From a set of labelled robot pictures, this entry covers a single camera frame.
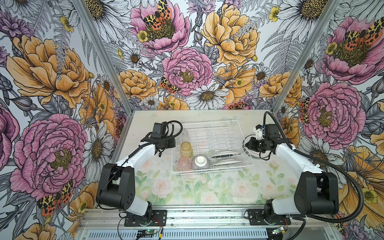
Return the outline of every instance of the black cable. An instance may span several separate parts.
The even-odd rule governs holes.
[[[273,121],[277,125],[277,127],[278,127],[278,129],[280,131],[280,134],[283,136],[283,139],[284,139],[285,143],[288,145],[288,147],[290,149],[293,149],[292,145],[289,142],[289,140],[285,136],[279,121],[276,119],[276,117],[271,112],[266,111],[264,113],[263,125],[265,125],[265,118],[266,118],[267,114],[271,116],[271,118],[273,119]],[[315,163],[327,165],[328,167],[331,167],[331,168],[335,169],[336,171],[340,172],[341,174],[343,174],[347,178],[347,180],[349,180],[349,182],[353,185],[353,187],[355,188],[355,191],[356,191],[356,193],[358,195],[358,198],[359,198],[358,206],[356,207],[355,211],[353,211],[353,213],[351,213],[350,215],[348,215],[346,217],[338,218],[338,219],[333,219],[333,218],[320,217],[320,216],[316,216],[316,215],[307,215],[307,216],[311,217],[311,218],[314,218],[314,219],[317,219],[317,220],[320,220],[320,221],[323,221],[323,222],[330,222],[330,223],[344,223],[344,222],[348,222],[348,221],[351,221],[351,220],[355,219],[361,213],[361,211],[362,211],[362,209],[364,207],[364,195],[362,193],[361,187],[355,181],[355,179],[353,179],[353,177],[351,177],[351,175],[346,173],[344,170],[338,168],[336,165],[330,163],[329,161],[324,161],[324,160],[322,160],[320,158],[317,158],[317,157],[305,154],[305,153],[303,153],[303,152],[301,152],[301,151],[299,151],[297,149],[294,149],[293,151],[295,153],[297,153],[297,154],[300,154],[300,155],[302,155],[302,156],[304,156],[306,158],[309,158],[309,159],[313,160]]]
[[[351,220],[355,219],[361,213],[361,211],[362,211],[362,209],[364,207],[364,195],[362,193],[361,187],[353,179],[353,177],[351,177],[351,175],[346,173],[344,170],[338,168],[336,165],[334,165],[334,164],[332,164],[332,163],[330,163],[328,161],[324,161],[324,160],[319,159],[317,157],[305,154],[303,152],[300,152],[297,149],[295,149],[293,151],[298,153],[298,154],[300,154],[300,155],[302,155],[302,156],[304,156],[304,157],[306,157],[306,158],[312,159],[313,161],[315,161],[317,163],[327,165],[327,166],[335,169],[336,171],[340,172],[341,174],[343,174],[350,181],[350,183],[354,186],[354,188],[356,190],[356,193],[358,195],[358,198],[359,198],[358,206],[356,207],[355,211],[353,211],[353,213],[351,213],[349,216],[346,216],[346,217],[343,217],[343,218],[338,218],[338,219],[319,217],[319,216],[316,216],[316,215],[307,215],[307,216],[311,217],[311,218],[314,218],[314,219],[317,219],[317,220],[320,220],[320,221],[330,222],[330,223],[344,223],[344,222],[348,222],[348,221],[351,221]]]
[[[290,141],[288,140],[288,138],[285,136],[285,133],[283,131],[283,128],[280,125],[280,122],[276,119],[276,117],[271,112],[269,112],[269,111],[264,112],[263,125],[265,125],[265,118],[266,118],[267,114],[269,116],[271,116],[272,120],[275,122],[277,128],[279,129],[281,136],[283,136],[285,143],[288,145],[288,147],[290,149],[292,149],[292,145],[291,145]]]
[[[178,135],[180,135],[181,131],[183,130],[183,125],[182,125],[179,121],[176,121],[176,120],[169,121],[169,122],[167,122],[167,127],[168,127],[168,124],[173,123],[173,122],[175,122],[175,123],[177,123],[177,124],[180,125],[180,131],[179,131],[178,133],[176,133],[176,135],[174,135],[174,136],[171,135],[171,136],[166,137],[166,138],[163,138],[163,139],[159,139],[159,140],[156,140],[156,141],[147,142],[147,143],[145,143],[145,144],[143,144],[143,145],[139,145],[139,147],[136,148],[135,151],[133,151],[133,152],[128,156],[128,158],[125,160],[125,162],[124,162],[123,164],[120,165],[120,167],[116,170],[116,172],[114,173],[114,175],[109,179],[109,181],[107,182],[107,184],[106,184],[106,185],[104,186],[104,188],[101,190],[100,195],[99,195],[99,202],[97,202],[98,207],[100,207],[100,208],[103,209],[103,210],[119,210],[118,208],[105,209],[105,208],[101,207],[101,206],[100,206],[100,196],[101,196],[101,194],[104,192],[105,188],[106,188],[106,187],[108,186],[108,184],[112,181],[112,179],[116,176],[116,174],[120,171],[120,169],[122,168],[122,166],[123,166],[123,165],[124,165],[124,164],[125,164],[131,157],[133,157],[138,151],[140,151],[142,148],[144,148],[144,147],[146,147],[146,146],[148,146],[148,145],[151,145],[151,144],[156,144],[156,143],[158,143],[158,142],[162,142],[162,141],[167,141],[167,140],[173,139],[173,138],[177,137]]]
[[[307,221],[305,219],[300,218],[300,217],[293,217],[292,219],[303,221],[303,224],[300,226],[299,230],[297,230],[297,232],[292,237],[288,238],[287,240],[295,239],[302,232],[302,230],[305,227],[305,224],[307,223]]]

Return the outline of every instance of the pink peony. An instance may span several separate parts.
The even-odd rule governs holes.
[[[77,187],[85,175],[82,167],[87,133],[68,115],[54,114],[24,129],[15,144],[16,168],[11,189],[37,200],[60,192],[69,181]]]
[[[351,30],[361,32],[374,23],[374,21],[365,22],[365,19],[358,22],[358,18],[352,20],[351,17],[347,17],[333,32],[334,35],[328,39],[327,55],[322,62],[322,68],[327,76],[331,75],[336,80],[357,85],[367,81],[384,68],[384,37],[373,45],[364,43],[351,51],[345,49],[345,33]],[[337,47],[334,45],[336,48],[333,49],[332,43],[336,43]]]
[[[338,150],[352,143],[363,130],[366,115],[356,88],[347,83],[322,83],[310,97],[309,123],[304,124],[308,137],[313,135]]]
[[[175,28],[175,31],[172,35],[172,38],[162,37],[160,39],[155,39],[154,41],[148,39],[143,42],[145,48],[150,54],[161,54],[163,52],[171,52],[180,46],[185,46],[189,38],[190,22],[189,18],[184,18],[184,15],[180,13],[179,6],[175,6],[167,0],[168,8],[172,11],[171,23]],[[154,15],[157,11],[157,3],[154,7],[148,5],[147,8],[144,8],[140,5],[139,8],[131,9],[131,32],[133,34],[138,34],[140,31],[146,31],[147,25],[144,23],[143,19],[146,16]]]
[[[180,95],[188,96],[192,90],[212,81],[212,66],[207,55],[193,48],[179,48],[171,57],[163,60],[164,77],[173,86],[178,86]]]
[[[12,142],[20,132],[19,123],[6,108],[0,106],[0,171],[8,162],[12,152]]]

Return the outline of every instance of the glass cup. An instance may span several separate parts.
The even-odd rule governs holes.
[[[187,157],[191,159],[193,157],[192,146],[189,142],[183,142],[180,146],[180,157]]]

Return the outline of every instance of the white daisy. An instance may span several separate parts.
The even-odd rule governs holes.
[[[2,0],[5,6],[24,17],[36,17],[40,13],[41,6],[35,0]]]
[[[224,106],[229,95],[228,88],[220,89],[219,83],[213,84],[210,88],[202,85],[200,88],[191,91],[192,95],[185,99],[190,109],[218,109]]]
[[[143,105],[146,106],[148,109],[157,109],[159,106],[159,100],[154,97],[145,98],[142,101]]]
[[[304,66],[303,66],[302,72],[304,74],[309,73],[313,69],[313,67],[316,64],[318,59],[319,58],[314,53],[311,53],[311,56],[309,57],[309,59],[305,62]]]
[[[277,117],[278,119],[282,120],[288,116],[289,112],[289,106],[283,102],[281,106],[279,107],[279,110],[277,111]]]
[[[129,49],[124,53],[124,62],[131,67],[139,67],[143,63],[140,49]]]
[[[131,6],[132,7],[137,7],[140,4],[144,7],[147,8],[148,4],[150,4],[152,7],[155,6],[156,1],[155,0],[131,0]]]
[[[87,167],[86,179],[88,182],[98,182],[103,166],[109,162],[109,156],[113,149],[112,135],[107,131],[107,125],[100,123],[99,132],[95,127],[91,128],[91,141],[84,145],[83,167]]]
[[[272,71],[268,67],[260,67],[256,70],[255,78],[257,82],[262,82],[272,75]]]
[[[323,142],[322,139],[317,139],[312,136],[312,139],[308,137],[302,137],[298,145],[298,150],[308,155],[320,158],[321,160],[328,161],[334,165],[340,166],[344,163],[343,159],[335,154],[329,153],[329,143]],[[343,185],[347,184],[345,176],[335,169],[328,167],[327,165],[319,164],[320,168],[325,172],[331,172],[338,178],[338,187],[343,189]]]
[[[284,38],[292,34],[292,39],[303,43],[313,30],[327,0],[283,0],[277,17],[283,20],[278,32],[285,31]]]
[[[353,7],[351,17],[359,16],[359,22],[364,18],[366,23],[384,17],[384,1],[382,0],[352,0],[349,4]]]
[[[73,5],[74,0],[59,0],[63,14],[73,27],[79,26],[82,39],[85,38],[83,23]],[[129,2],[125,0],[84,0],[96,23],[101,38],[110,43],[123,39],[121,31],[127,31],[124,25],[129,22]]]

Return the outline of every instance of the white wire rack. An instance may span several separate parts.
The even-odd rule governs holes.
[[[196,174],[216,171],[237,170],[243,167],[253,166],[252,158],[243,149],[244,135],[238,121],[221,122],[201,122],[183,123],[183,129],[188,132],[190,144],[193,149],[193,157],[203,155],[209,161],[210,167],[207,169],[179,171],[178,163],[180,159],[180,145],[182,140],[176,137],[176,147],[172,148],[172,172],[180,174]],[[225,160],[238,160],[241,163],[213,166],[217,161],[224,158],[212,158],[214,154],[225,151],[234,151],[240,154],[225,157]]]

